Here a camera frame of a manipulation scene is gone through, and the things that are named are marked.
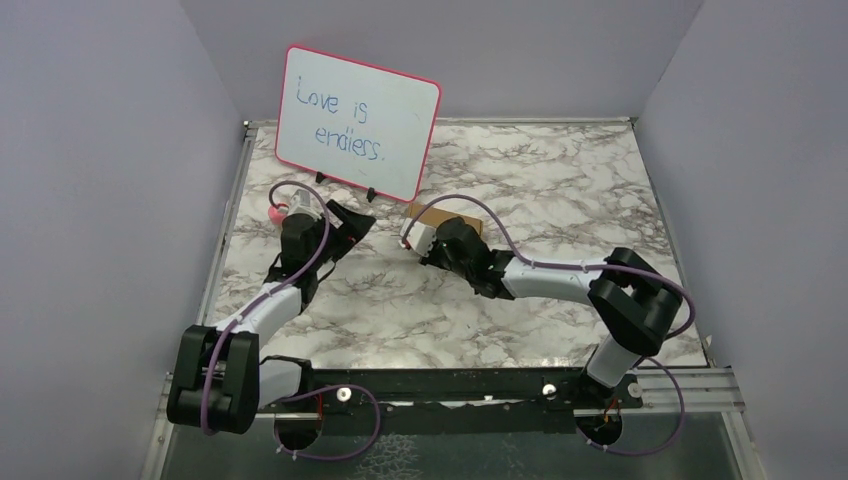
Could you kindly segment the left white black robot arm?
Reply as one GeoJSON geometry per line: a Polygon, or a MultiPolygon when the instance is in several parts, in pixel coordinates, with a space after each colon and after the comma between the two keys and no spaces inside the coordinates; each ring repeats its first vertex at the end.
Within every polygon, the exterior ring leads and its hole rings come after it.
{"type": "Polygon", "coordinates": [[[208,435],[245,433],[260,407],[277,399],[290,410],[313,401],[305,360],[264,365],[260,350],[288,321],[301,315],[333,268],[369,233],[375,217],[334,200],[323,206],[290,205],[280,251],[257,294],[214,326],[193,325],[180,340],[166,405],[168,420],[208,435]]]}

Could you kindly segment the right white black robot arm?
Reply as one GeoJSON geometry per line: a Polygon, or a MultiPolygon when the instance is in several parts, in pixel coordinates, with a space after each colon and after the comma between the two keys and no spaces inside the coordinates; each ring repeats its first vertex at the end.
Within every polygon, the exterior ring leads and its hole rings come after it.
{"type": "Polygon", "coordinates": [[[423,265],[463,278],[489,299],[547,298],[591,306],[608,330],[577,380],[579,398],[600,407],[627,372],[657,354],[684,302],[681,288],[633,250],[617,247],[587,264],[562,264],[491,249],[461,217],[439,226],[408,219],[402,243],[423,265]]]}

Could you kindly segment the pink capped small bottle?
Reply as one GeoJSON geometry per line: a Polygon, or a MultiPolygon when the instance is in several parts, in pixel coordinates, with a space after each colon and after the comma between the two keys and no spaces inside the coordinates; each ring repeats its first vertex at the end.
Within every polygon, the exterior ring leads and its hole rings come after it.
{"type": "Polygon", "coordinates": [[[270,222],[277,227],[280,227],[288,215],[289,206],[285,203],[279,205],[271,205],[268,209],[268,218],[270,222]]]}

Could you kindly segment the pink framed whiteboard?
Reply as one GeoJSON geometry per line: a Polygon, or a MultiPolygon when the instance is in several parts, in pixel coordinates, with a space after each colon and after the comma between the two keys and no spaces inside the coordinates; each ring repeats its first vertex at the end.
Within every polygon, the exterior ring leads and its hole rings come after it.
{"type": "Polygon", "coordinates": [[[435,81],[292,45],[275,157],[410,202],[420,190],[441,98],[435,81]]]}

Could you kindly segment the aluminium front frame rail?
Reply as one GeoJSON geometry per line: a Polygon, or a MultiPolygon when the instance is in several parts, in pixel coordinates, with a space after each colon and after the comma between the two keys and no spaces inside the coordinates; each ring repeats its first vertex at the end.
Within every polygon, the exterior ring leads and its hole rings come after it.
{"type": "Polygon", "coordinates": [[[742,412],[746,405],[733,372],[721,368],[658,367],[632,371],[610,389],[592,386],[576,367],[472,369],[313,369],[266,363],[247,374],[216,373],[204,388],[205,370],[171,377],[166,404],[174,424],[243,432],[259,414],[348,412],[374,396],[391,407],[538,405],[544,410],[647,413],[742,412]]]}

